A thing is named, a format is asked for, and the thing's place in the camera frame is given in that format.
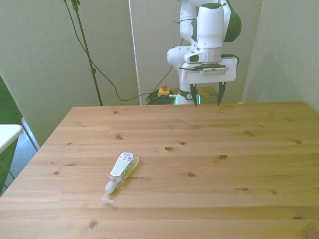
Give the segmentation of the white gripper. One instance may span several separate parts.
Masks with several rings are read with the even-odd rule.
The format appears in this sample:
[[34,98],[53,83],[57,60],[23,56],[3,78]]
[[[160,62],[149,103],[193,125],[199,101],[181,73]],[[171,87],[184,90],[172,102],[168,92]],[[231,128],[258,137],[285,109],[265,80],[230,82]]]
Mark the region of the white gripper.
[[198,89],[197,84],[219,83],[217,94],[217,106],[220,105],[226,89],[226,82],[234,81],[236,78],[236,58],[222,59],[215,64],[184,63],[180,67],[181,81],[190,85],[190,93],[197,106]]

